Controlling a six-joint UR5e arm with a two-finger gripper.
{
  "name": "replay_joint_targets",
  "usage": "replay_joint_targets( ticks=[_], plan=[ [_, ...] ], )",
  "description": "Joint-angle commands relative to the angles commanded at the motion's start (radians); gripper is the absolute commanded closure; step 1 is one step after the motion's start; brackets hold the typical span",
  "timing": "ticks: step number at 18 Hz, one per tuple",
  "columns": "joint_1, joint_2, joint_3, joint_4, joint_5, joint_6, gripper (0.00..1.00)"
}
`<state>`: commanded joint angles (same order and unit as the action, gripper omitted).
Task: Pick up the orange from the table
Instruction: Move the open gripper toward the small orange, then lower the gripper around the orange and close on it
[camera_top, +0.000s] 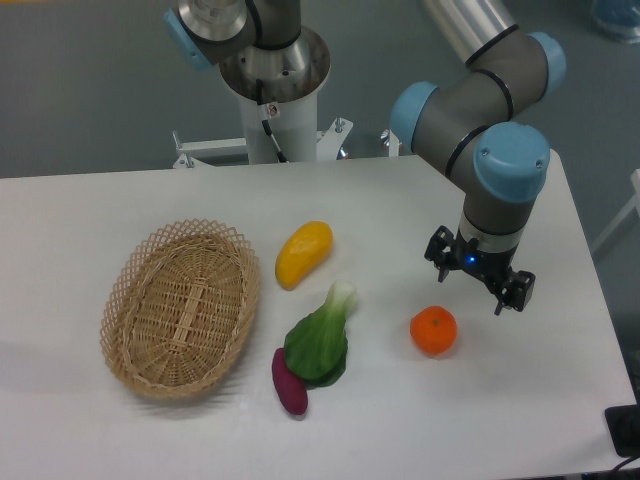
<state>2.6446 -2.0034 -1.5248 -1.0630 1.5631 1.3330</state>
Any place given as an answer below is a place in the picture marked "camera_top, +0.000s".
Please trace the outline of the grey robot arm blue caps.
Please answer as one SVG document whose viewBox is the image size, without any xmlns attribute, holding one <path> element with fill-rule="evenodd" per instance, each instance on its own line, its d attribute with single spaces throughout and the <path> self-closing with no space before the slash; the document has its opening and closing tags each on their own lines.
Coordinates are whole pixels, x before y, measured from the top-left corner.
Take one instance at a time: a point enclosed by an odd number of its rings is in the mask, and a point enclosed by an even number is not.
<svg viewBox="0 0 640 480">
<path fill-rule="evenodd" d="M 511 262 L 541 192 L 551 149 L 515 116 L 563 80 L 561 46 L 522 32 L 499 1 L 429 1 L 426 10 L 468 76 L 448 89 L 417 82 L 390 114 L 390 131 L 463 191 L 456 231 L 440 227 L 425 256 L 441 276 L 461 270 L 481 281 L 499 309 L 520 311 L 535 277 Z M 252 163 L 314 161 L 314 103 L 330 70 L 323 39 L 301 20 L 297 1 L 179 1 L 165 25 L 198 70 L 218 67 L 243 107 Z"/>
</svg>

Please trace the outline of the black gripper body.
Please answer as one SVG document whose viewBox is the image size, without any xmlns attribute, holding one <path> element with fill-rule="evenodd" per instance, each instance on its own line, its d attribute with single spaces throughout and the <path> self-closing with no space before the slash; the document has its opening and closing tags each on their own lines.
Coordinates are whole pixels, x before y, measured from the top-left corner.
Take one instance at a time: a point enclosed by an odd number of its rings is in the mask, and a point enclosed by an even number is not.
<svg viewBox="0 0 640 480">
<path fill-rule="evenodd" d="M 511 280 L 511 262 L 518 245 L 500 252 L 487 252 L 467 240 L 458 230 L 451 247 L 450 271 L 463 271 L 481 281 L 492 294 L 503 294 Z"/>
</svg>

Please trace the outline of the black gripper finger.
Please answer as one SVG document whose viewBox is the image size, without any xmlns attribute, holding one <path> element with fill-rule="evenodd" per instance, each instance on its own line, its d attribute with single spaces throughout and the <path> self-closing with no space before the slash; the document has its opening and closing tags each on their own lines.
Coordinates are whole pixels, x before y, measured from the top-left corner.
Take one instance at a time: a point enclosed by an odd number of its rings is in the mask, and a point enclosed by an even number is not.
<svg viewBox="0 0 640 480">
<path fill-rule="evenodd" d="M 440 283 L 446 279 L 450 271 L 458 269 L 455 246 L 455 237 L 445 226 L 440 226 L 427 244 L 424 258 L 438 270 L 437 280 Z"/>
<path fill-rule="evenodd" d="M 528 271 L 510 271 L 506 281 L 496 293 L 498 303 L 494 314 L 499 316 L 504 309 L 522 312 L 532 297 L 536 276 Z"/>
</svg>

